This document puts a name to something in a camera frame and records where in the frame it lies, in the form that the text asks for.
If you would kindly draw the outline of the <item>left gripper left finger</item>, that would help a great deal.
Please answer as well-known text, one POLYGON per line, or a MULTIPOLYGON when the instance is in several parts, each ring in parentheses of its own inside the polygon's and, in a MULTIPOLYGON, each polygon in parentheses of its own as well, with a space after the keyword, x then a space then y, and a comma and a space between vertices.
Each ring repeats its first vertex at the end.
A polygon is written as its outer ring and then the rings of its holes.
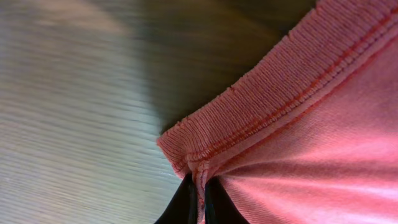
POLYGON ((155 224, 197 224, 197 188, 192 173, 187 174, 155 224))

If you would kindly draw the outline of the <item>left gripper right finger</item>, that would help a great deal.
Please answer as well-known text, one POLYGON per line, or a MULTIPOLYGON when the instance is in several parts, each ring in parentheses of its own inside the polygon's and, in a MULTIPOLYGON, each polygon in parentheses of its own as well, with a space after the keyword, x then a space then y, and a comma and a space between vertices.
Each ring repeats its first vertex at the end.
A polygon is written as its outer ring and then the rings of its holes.
POLYGON ((211 178, 205 185, 205 223, 249 224, 217 177, 211 178))

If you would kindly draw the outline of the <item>red t-shirt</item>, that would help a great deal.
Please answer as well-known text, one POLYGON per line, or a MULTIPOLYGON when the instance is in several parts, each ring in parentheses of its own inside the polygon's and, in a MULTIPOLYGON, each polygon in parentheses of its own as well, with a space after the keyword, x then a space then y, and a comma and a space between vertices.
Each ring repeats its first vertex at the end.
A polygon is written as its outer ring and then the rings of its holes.
POLYGON ((157 143, 200 207, 219 177, 249 223, 396 223, 397 0, 319 1, 157 143))

